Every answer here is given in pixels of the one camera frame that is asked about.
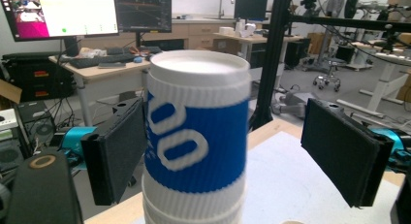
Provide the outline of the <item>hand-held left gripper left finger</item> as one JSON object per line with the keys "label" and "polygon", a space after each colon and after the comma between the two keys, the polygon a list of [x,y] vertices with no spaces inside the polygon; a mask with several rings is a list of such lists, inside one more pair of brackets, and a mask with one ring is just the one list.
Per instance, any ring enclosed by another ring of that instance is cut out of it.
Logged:
{"label": "hand-held left gripper left finger", "polygon": [[94,203],[119,203],[147,148],[142,98],[117,104],[113,115],[80,142]]}

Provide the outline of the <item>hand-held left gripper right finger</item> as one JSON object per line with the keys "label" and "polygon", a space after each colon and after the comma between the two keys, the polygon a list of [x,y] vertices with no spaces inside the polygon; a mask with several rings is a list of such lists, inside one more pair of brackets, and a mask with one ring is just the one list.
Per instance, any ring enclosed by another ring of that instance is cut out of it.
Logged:
{"label": "hand-held left gripper right finger", "polygon": [[337,104],[310,99],[300,143],[349,207],[373,205],[393,140],[361,125]]}

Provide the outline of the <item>blue banded paper cup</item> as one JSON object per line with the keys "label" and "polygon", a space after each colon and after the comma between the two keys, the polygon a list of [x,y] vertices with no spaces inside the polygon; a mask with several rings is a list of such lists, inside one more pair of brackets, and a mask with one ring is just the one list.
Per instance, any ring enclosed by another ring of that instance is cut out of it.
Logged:
{"label": "blue banded paper cup", "polygon": [[245,186],[249,64],[227,53],[154,55],[147,76],[143,194],[179,218],[230,210]]}

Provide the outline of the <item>rolling chrome stool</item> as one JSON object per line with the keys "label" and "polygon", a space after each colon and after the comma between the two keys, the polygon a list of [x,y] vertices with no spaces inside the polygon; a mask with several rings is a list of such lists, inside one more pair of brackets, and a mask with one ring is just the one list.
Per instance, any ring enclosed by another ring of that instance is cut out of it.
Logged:
{"label": "rolling chrome stool", "polygon": [[337,58],[327,59],[328,71],[324,75],[317,76],[312,84],[316,85],[320,90],[324,89],[326,85],[333,84],[333,90],[338,92],[341,86],[341,80],[334,74],[340,65],[344,62]]}

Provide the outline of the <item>wooden office desk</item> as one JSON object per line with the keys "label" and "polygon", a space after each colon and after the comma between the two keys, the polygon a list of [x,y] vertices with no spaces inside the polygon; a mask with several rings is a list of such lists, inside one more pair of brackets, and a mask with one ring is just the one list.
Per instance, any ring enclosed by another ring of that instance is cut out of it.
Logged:
{"label": "wooden office desk", "polygon": [[82,120],[86,126],[93,125],[90,106],[96,100],[110,97],[123,91],[139,90],[145,87],[144,71],[150,66],[150,63],[144,60],[141,63],[129,62],[122,68],[99,69],[97,66],[94,66],[77,69],[69,63],[59,63],[56,56],[50,56],[48,60],[73,74]]}

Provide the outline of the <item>black computer tower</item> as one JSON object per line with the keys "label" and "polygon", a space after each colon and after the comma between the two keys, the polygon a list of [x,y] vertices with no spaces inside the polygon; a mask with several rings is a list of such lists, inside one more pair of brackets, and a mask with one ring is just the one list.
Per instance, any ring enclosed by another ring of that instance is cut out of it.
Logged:
{"label": "black computer tower", "polygon": [[24,102],[17,108],[29,141],[32,144],[49,144],[55,133],[55,125],[45,103]]}

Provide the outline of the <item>white standing desk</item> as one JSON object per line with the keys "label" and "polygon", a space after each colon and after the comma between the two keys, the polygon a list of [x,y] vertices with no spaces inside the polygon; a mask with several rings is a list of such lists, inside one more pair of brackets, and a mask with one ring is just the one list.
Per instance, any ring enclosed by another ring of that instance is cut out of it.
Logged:
{"label": "white standing desk", "polygon": [[361,107],[341,99],[338,99],[337,103],[359,112],[383,118],[384,115],[377,111],[377,108],[382,100],[389,101],[398,105],[403,104],[403,101],[393,97],[393,94],[396,94],[400,90],[400,88],[405,84],[405,82],[408,79],[408,75],[404,74],[403,76],[395,80],[391,79],[391,75],[394,72],[396,66],[411,67],[411,57],[398,56],[395,54],[387,54],[381,52],[376,53],[375,57],[377,59],[386,61],[387,64],[379,80],[377,81],[377,84],[373,91],[368,91],[364,89],[359,90],[361,94],[368,95],[370,97],[368,105],[366,107]]}

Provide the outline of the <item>black keyboard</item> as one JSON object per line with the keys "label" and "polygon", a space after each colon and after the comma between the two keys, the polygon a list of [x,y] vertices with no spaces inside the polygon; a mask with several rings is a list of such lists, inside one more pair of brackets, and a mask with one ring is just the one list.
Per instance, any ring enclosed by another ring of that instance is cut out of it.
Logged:
{"label": "black keyboard", "polygon": [[101,63],[128,63],[132,62],[134,58],[134,54],[124,53],[93,58],[76,58],[71,59],[69,64],[77,69],[83,69],[98,66]]}

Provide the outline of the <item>black storage cases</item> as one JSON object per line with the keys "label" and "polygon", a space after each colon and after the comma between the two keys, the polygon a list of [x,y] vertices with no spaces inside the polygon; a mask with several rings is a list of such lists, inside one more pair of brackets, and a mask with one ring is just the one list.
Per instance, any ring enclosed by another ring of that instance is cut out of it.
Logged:
{"label": "black storage cases", "polygon": [[59,99],[74,93],[73,74],[48,58],[56,52],[11,53],[2,56],[6,81],[19,87],[21,102]]}

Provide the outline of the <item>flat cardboard piece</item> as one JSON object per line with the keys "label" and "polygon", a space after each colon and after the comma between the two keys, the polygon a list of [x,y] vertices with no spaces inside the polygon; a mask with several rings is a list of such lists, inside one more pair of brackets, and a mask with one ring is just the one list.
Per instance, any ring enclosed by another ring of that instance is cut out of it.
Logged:
{"label": "flat cardboard piece", "polygon": [[21,93],[21,88],[14,86],[4,80],[0,80],[0,96],[5,97],[16,104],[19,104]]}

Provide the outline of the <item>dark graph monitor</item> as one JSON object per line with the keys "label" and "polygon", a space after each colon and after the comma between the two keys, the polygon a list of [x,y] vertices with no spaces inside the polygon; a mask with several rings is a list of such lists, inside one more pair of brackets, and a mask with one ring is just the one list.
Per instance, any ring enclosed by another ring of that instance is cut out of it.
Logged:
{"label": "dark graph monitor", "polygon": [[172,0],[115,0],[117,24],[123,32],[170,33]]}

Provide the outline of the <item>large bright monitor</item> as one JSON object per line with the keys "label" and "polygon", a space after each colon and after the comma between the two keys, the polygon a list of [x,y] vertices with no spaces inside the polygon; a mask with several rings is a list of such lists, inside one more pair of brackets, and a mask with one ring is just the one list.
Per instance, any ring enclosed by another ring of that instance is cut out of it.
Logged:
{"label": "large bright monitor", "polygon": [[118,33],[114,0],[0,0],[16,42]]}

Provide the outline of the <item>wooden counter cabinets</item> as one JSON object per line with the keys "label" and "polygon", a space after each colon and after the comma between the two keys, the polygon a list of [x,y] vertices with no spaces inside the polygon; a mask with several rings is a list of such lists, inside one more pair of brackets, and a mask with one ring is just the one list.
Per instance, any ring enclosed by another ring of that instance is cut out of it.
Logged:
{"label": "wooden counter cabinets", "polygon": [[235,27],[233,19],[174,19],[171,33],[141,34],[141,43],[168,49],[196,49],[212,48],[214,34],[219,33],[221,27]]}

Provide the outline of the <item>dark switched-off monitor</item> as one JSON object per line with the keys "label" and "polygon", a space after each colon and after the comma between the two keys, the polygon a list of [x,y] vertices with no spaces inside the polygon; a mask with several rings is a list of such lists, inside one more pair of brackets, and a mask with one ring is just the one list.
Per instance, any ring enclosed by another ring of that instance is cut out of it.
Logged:
{"label": "dark switched-off monitor", "polygon": [[268,0],[235,0],[234,17],[246,20],[263,20]]}

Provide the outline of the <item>metal sink faucet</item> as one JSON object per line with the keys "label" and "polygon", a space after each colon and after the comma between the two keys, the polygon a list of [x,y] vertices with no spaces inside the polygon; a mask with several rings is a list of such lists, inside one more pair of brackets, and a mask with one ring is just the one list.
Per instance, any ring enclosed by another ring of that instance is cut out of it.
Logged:
{"label": "metal sink faucet", "polygon": [[235,3],[234,0],[219,0],[217,17],[218,18],[225,17],[227,15],[228,11],[230,10],[230,7],[234,3]]}

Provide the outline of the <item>black aluminium frame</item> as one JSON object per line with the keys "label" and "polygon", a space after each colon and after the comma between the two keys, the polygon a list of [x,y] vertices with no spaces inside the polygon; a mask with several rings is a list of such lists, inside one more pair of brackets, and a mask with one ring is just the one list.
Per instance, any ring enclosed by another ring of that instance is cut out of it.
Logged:
{"label": "black aluminium frame", "polygon": [[256,109],[249,120],[249,129],[251,131],[257,130],[272,121],[270,104],[287,24],[291,22],[303,22],[308,24],[411,33],[411,23],[406,22],[294,16],[289,12],[290,3],[291,0],[273,0],[266,57],[260,78]]}

